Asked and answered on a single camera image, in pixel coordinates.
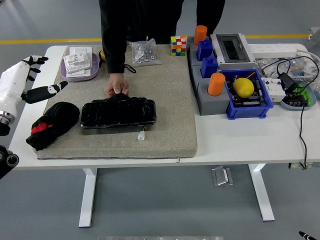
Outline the person's hand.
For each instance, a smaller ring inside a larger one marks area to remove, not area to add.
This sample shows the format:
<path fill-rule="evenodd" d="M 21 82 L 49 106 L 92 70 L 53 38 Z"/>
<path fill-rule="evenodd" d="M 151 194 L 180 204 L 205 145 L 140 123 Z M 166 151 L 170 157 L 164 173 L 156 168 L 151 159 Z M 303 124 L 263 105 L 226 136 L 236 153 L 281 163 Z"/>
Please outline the person's hand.
<path fill-rule="evenodd" d="M 123 93 L 129 95 L 129 83 L 125 81 L 123 73 L 111 73 L 107 84 L 104 88 L 104 93 L 107 98 L 111 98 L 116 94 Z"/>

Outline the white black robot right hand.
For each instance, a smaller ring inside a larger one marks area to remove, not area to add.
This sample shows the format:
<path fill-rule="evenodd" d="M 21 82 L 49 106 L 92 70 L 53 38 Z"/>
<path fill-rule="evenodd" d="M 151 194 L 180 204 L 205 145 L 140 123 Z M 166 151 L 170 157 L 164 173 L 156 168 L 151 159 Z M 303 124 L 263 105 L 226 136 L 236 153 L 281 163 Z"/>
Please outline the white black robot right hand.
<path fill-rule="evenodd" d="M 299 233 L 299 235 L 300 235 L 301 237 L 303 237 L 305 240 L 317 240 L 317 239 L 314 238 L 313 236 L 311 236 L 311 235 L 309 235 L 309 234 L 307 234 L 307 233 L 305 233 L 305 232 L 303 232 L 303 231 L 299 231 L 298 233 Z"/>

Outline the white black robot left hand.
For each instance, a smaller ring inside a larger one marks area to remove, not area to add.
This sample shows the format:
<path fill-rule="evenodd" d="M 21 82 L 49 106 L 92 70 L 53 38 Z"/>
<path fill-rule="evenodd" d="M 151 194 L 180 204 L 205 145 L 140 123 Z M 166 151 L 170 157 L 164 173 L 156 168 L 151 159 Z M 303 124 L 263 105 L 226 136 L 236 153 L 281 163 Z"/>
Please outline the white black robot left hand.
<path fill-rule="evenodd" d="M 16 105 L 20 101 L 34 104 L 54 97 L 68 85 L 67 81 L 58 84 L 41 86 L 24 92 L 26 82 L 30 79 L 30 72 L 39 73 L 40 70 L 32 65 L 43 65 L 48 58 L 45 56 L 32 55 L 12 67 L 8 68 L 0 77 L 0 110 L 10 115 L 17 115 Z"/>

